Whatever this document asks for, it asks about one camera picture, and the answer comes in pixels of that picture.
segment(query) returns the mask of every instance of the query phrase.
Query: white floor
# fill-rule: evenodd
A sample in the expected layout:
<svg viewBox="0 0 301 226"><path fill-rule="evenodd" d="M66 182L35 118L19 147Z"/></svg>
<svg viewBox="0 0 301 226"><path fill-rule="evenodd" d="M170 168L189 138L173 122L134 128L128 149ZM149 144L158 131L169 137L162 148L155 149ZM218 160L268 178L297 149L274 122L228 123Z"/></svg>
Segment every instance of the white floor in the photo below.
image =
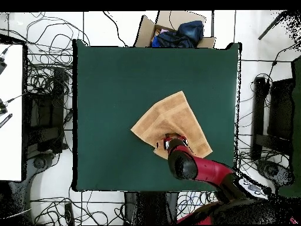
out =
<svg viewBox="0 0 301 226"><path fill-rule="evenodd" d="M206 23L204 26L205 36L211 34L211 11L193 11L206 17ZM230 42L242 43L242 87L241 87L241 100L249 99L252 97L252 91L250 90L251 82L255 76L260 73L268 74L272 61L275 59L276 54L294 43L290 39L288 31L285 25L278 25L260 41L257 38L265 30L265 28L273 21L280 11L215 11L214 17L214 36L216 37L215 48L223 49ZM135 11L135 12L110 12L112 18L116 21L119 28L119 35L121 39L125 41L125 44L132 46L136 39L139 23L142 15L146 15L153 22L156 19L157 11ZM62 18L81 30L84 30L91 46L123 46L123 43L118 40L116 27L114 23L109 20L102 12L85 12L83 21L83 12L46 12L46 16L56 20L56 18ZM19 32L22 36L28 37L31 42L38 41L39 44L50 45L51 41L57 34L65 34L72 38L84 39L88 42L87 37L83 38L83 33L78 32L76 29L72 30L66 25L54 25L47 28L46 32L42 35L43 30L47 25L53 23L62 23L57 20L55 22L43 20L32 25L28 29L26 34L26 27L33 21L40 18L34 17L30 13L11 13L9 15L9 29ZM7 21L0 18L0 28L7 29ZM1 31L0 34L7 34L7 32ZM12 32L9 35L19 38L18 35ZM53 46L60 48L71 48L71 44L68 45L69 39L65 36L59 35ZM41 53L36 47L30 45L29 48L34 53ZM298 57L301 53L294 49L282 52L278 60L287 61L279 62L273 69L271 78L275 80L285 79L292 76L290 69L290 61ZM67 108L72 107L72 100L68 101ZM240 104L240 117L252 112L252 100L242 102ZM246 118L240 120L239 125L245 126L251 123L252 116L249 115ZM72 129L72 121L66 126L66 129ZM239 129L240 134L250 134L251 126L243 127ZM249 144L250 137L240 137L242 141ZM69 147L72 149L72 132L66 131L66 140ZM245 148L246 145L239 143L240 147ZM271 186L270 181L262 178L256 170L249 168L248 174L261 184ZM39 174L32 185L31 199L38 200L41 198L49 198L49 202L53 201L54 197L68 197L68 190L72 181L72 153L69 150L64 151L61 154L59 163L48 169L47 171ZM78 202L81 206L81 193L70 193L71 199L74 202ZM82 193L83 207L86 208L87 201L90 198L89 211L103 211L108 220L115 218L114 208L120 208L121 203L124 201L123 192L106 192L106 191L94 191L91 195L90 191ZM41 213L41 211L49 205L49 202L33 202L32 203L32 215L33 217ZM79 208L73 207L75 217L81 215ZM105 217L102 214L95 214L95 219L98 223L103 224L106 222ZM49 221L47 216L41 217L40 222ZM112 224L122 224L122 220L116 219ZM92 219L88 219L82 223L83 225L95 225L96 223Z"/></svg>

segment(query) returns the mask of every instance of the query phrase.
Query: cardboard box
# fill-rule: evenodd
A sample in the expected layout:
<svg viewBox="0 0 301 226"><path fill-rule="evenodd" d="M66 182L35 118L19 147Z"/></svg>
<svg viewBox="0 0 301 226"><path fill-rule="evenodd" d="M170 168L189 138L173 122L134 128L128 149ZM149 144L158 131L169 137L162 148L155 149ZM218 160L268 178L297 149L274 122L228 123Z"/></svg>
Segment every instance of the cardboard box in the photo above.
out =
<svg viewBox="0 0 301 226"><path fill-rule="evenodd" d="M205 24L206 18L188 11L159 11L154 24L146 16L142 16L134 46L142 48L151 46L151 40L156 29L167 29L175 32L181 24L192 21L202 21ZM214 43L215 37L203 37L197 48L213 48Z"/></svg>

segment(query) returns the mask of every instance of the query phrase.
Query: white desk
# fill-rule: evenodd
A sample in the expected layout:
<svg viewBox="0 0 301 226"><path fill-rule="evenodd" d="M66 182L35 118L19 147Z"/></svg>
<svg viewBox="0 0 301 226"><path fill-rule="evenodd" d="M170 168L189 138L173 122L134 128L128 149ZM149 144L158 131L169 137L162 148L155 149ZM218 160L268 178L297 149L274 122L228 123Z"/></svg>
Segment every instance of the white desk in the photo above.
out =
<svg viewBox="0 0 301 226"><path fill-rule="evenodd" d="M0 44L0 54L9 45ZM0 75L0 98L3 102L22 94L22 45L11 46L5 54L6 68ZM22 97L8 104L12 118L0 128L0 180L21 180Z"/></svg>

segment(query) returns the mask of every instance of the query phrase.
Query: green table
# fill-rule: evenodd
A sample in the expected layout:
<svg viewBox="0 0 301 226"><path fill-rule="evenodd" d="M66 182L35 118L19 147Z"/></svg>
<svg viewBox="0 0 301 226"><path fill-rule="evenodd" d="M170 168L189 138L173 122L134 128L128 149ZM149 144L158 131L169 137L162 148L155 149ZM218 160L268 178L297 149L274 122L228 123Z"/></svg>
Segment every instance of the green table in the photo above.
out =
<svg viewBox="0 0 301 226"><path fill-rule="evenodd" d="M207 158L232 167L239 44L152 49L87 47L77 40L73 57L78 84L73 184L78 191L214 190L174 178L167 161L130 129L154 103L182 90L213 149Z"/></svg>

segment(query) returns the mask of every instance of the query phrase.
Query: tan towel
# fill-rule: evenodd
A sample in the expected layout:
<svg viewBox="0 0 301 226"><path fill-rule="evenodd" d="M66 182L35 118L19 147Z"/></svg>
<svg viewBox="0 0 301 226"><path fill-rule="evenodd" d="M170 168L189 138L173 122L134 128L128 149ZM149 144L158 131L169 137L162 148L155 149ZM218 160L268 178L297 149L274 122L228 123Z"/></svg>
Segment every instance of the tan towel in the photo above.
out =
<svg viewBox="0 0 301 226"><path fill-rule="evenodd" d="M152 145L155 148L154 153L165 159L168 158L168 153L163 148L163 139L168 133L185 136L189 147L197 157L204 158L212 152L183 91L153 105L131 131Z"/></svg>

